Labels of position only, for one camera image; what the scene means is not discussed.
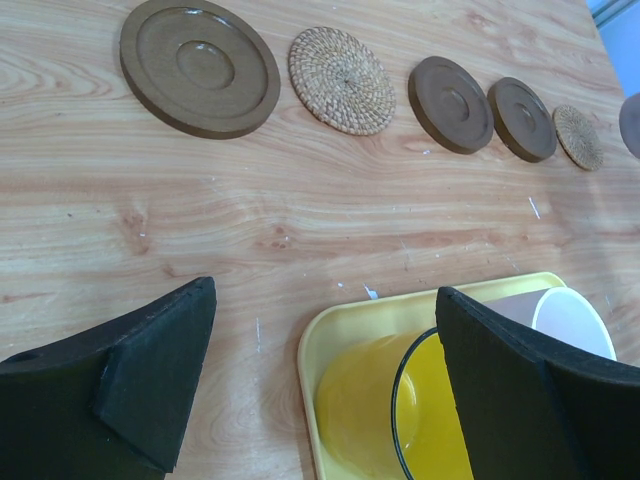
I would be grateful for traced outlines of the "pink mug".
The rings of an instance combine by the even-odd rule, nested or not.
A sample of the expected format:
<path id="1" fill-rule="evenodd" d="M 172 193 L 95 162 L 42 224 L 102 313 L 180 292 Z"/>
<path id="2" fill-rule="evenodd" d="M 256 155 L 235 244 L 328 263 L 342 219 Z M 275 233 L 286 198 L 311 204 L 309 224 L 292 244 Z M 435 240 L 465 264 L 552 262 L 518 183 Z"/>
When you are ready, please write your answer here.
<path id="1" fill-rule="evenodd" d="M 577 291 L 554 287 L 484 303 L 517 323 L 586 352 L 617 360 L 609 332 L 594 307 Z"/>

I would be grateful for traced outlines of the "purple transparent cup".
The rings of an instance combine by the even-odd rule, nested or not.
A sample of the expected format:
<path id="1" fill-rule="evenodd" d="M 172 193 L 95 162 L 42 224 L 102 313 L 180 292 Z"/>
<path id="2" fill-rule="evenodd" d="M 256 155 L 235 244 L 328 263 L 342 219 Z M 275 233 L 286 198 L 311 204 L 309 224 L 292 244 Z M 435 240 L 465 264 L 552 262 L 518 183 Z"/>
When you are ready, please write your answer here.
<path id="1" fill-rule="evenodd" d="M 628 97 L 619 112 L 621 138 L 629 152 L 640 158 L 640 93 Z"/>

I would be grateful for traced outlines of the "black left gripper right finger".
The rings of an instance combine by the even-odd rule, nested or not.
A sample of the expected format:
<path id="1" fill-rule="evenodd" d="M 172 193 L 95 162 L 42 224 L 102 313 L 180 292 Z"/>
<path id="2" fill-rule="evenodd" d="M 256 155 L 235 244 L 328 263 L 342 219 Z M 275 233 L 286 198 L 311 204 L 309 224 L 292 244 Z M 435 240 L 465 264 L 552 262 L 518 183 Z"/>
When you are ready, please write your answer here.
<path id="1" fill-rule="evenodd" d="M 639 370 L 437 292 L 436 324 L 476 479 L 636 479 Z"/>

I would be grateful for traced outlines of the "light woven rattan coaster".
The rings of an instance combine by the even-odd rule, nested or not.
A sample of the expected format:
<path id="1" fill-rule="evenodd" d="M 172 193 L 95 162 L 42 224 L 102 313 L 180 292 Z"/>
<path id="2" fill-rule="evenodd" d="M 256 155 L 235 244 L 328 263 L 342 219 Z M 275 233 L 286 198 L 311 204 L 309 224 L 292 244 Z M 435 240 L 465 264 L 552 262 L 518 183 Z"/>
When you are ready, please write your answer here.
<path id="1" fill-rule="evenodd" d="M 302 31 L 288 53 L 291 84 L 319 121 L 354 136 L 370 136 L 391 122 L 396 97 L 377 56 L 354 36 L 318 26 Z"/>

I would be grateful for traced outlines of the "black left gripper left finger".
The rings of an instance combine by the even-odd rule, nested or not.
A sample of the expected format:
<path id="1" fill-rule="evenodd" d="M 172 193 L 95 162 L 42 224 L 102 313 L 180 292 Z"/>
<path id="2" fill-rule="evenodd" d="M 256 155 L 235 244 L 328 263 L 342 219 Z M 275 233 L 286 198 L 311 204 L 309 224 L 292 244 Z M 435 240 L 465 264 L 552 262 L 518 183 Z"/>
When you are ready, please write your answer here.
<path id="1" fill-rule="evenodd" d="M 178 460 L 217 306 L 199 277 L 1 364 L 5 479 L 162 479 Z"/>

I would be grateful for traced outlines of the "yellow transparent cup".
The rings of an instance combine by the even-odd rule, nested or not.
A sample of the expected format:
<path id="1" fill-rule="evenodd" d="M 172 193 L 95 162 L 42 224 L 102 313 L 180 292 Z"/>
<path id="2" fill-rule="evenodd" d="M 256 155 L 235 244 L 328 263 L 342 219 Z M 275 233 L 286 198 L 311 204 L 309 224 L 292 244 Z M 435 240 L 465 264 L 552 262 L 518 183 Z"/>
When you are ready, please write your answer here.
<path id="1" fill-rule="evenodd" d="M 347 349 L 319 383 L 315 414 L 325 448 L 369 479 L 473 476 L 434 328 Z"/>

